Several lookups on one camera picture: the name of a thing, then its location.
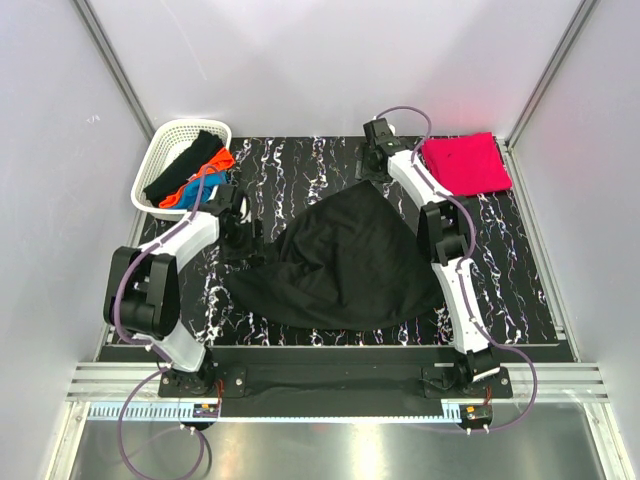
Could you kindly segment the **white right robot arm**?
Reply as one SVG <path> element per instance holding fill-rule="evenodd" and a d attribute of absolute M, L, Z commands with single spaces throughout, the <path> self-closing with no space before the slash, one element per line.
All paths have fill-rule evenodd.
<path fill-rule="evenodd" d="M 473 220 L 455 197 L 402 141 L 363 145 L 363 179 L 396 181 L 420 208 L 417 241 L 441 286 L 453 329 L 453 346 L 462 355 L 477 355 L 491 347 L 481 325 L 472 279 L 475 248 Z"/>

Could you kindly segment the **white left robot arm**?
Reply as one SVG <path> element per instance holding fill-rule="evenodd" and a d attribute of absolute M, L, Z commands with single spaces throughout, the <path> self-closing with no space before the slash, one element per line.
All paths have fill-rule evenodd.
<path fill-rule="evenodd" d="M 221 260 L 264 259 L 263 222 L 225 210 L 189 213 L 162 236 L 140 247 L 120 247 L 111 260 L 103 315 L 128 344 L 155 351 L 182 372 L 181 384 L 196 396 L 215 386 L 206 349 L 181 322 L 179 273 L 199 252 L 219 246 Z"/>

